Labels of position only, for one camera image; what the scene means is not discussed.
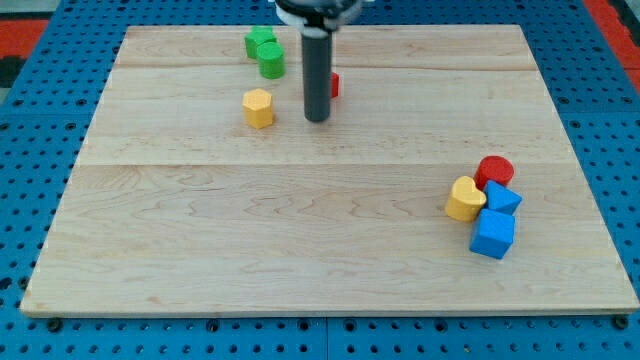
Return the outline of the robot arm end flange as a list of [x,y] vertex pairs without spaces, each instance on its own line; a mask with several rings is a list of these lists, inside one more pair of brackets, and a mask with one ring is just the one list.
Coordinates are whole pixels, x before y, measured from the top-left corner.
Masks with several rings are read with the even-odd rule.
[[303,31],[317,28],[326,32],[352,22],[362,9],[361,0],[276,0],[280,20]]

